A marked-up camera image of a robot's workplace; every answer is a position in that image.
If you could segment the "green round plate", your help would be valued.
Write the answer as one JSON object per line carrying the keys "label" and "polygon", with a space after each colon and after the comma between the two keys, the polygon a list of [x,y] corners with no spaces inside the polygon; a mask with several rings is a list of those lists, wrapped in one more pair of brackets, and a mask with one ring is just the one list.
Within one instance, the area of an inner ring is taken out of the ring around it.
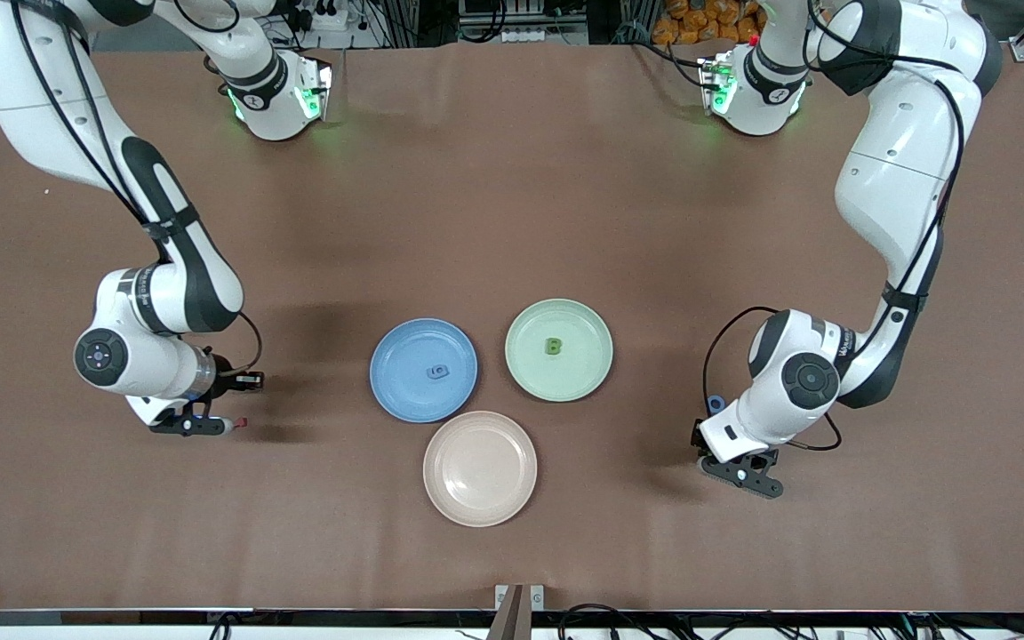
{"label": "green round plate", "polygon": [[[548,356],[545,339],[564,341],[562,353]],[[517,385],[536,398],[565,404],[600,388],[612,368],[613,339],[608,324],[575,300],[536,302],[509,326],[505,364]]]}

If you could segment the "blue round plate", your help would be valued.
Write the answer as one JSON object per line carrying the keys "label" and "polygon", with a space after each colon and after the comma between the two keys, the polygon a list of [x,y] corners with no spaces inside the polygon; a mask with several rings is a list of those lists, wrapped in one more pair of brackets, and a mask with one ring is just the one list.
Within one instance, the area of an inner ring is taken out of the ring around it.
{"label": "blue round plate", "polygon": [[[446,364],[450,374],[431,380],[426,371]],[[411,424],[431,424],[452,416],[472,396],[479,357],[458,325],[438,317],[415,317],[390,329],[372,353],[369,381],[375,401],[390,416]]]}

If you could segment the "beige round plate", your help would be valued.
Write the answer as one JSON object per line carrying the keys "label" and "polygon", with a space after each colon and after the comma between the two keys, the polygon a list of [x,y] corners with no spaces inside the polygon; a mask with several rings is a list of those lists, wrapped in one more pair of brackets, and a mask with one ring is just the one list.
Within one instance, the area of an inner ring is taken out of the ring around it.
{"label": "beige round plate", "polygon": [[422,462],[424,490],[453,523],[487,528],[515,518],[538,479],[527,432],[504,414],[470,411],[432,435]]}

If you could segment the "white power strip with plugs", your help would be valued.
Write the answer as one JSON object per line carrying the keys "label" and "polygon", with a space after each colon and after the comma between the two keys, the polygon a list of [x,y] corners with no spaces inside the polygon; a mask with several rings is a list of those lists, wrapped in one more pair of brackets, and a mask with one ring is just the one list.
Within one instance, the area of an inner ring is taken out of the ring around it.
{"label": "white power strip with plugs", "polygon": [[365,10],[353,0],[278,0],[278,12],[292,32],[366,31]]}

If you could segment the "orange netted bag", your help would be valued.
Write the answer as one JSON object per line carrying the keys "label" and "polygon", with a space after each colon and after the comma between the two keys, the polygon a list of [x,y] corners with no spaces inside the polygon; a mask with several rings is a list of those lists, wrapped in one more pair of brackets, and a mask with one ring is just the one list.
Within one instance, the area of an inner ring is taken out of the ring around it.
{"label": "orange netted bag", "polygon": [[768,15],[756,0],[662,0],[652,44],[699,44],[723,39],[756,44]]}

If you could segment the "long white power strip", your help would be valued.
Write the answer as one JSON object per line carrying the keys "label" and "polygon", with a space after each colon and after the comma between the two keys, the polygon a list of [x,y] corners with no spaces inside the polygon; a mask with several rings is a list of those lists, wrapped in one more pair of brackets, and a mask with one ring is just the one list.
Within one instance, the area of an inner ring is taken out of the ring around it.
{"label": "long white power strip", "polygon": [[581,25],[558,24],[537,26],[508,26],[501,30],[498,36],[487,41],[488,44],[536,44],[536,42],[554,42],[554,44],[585,47],[589,45],[588,34]]}

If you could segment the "metal table edge bracket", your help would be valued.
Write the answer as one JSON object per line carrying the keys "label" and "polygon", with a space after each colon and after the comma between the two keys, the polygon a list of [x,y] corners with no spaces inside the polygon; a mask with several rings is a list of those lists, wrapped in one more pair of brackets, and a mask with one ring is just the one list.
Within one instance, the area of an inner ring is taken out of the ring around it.
{"label": "metal table edge bracket", "polygon": [[544,612],[544,587],[499,584],[494,588],[496,614],[486,640],[532,640],[532,616]]}

